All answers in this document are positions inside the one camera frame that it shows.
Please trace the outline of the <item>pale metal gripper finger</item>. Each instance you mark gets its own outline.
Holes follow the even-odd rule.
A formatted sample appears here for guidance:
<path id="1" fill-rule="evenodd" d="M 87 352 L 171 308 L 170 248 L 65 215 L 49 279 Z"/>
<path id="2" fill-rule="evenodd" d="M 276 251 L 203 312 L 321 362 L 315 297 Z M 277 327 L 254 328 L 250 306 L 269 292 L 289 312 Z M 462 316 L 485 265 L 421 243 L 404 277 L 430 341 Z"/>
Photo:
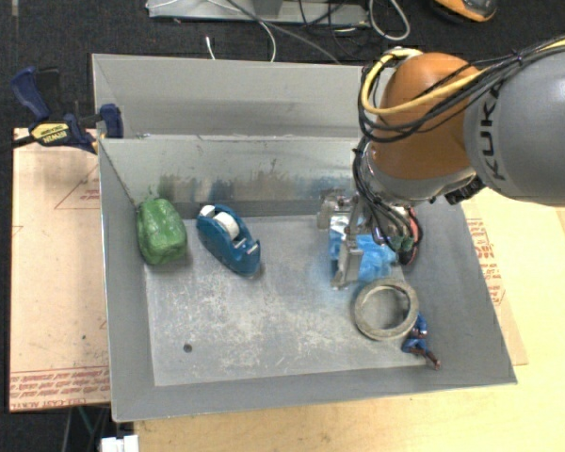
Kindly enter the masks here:
<path id="1" fill-rule="evenodd" d="M 363 251 L 358 248 L 341 247 L 337 260 L 337 270 L 331 279 L 331 286 L 343 288 L 359 280 Z"/>
<path id="2" fill-rule="evenodd" d="M 331 219 L 336 214 L 347 214 L 352 207 L 352 198 L 340 190 L 324 191 L 321 195 L 320 207 L 316 214 L 316 226 L 326 230 L 331 226 Z"/>

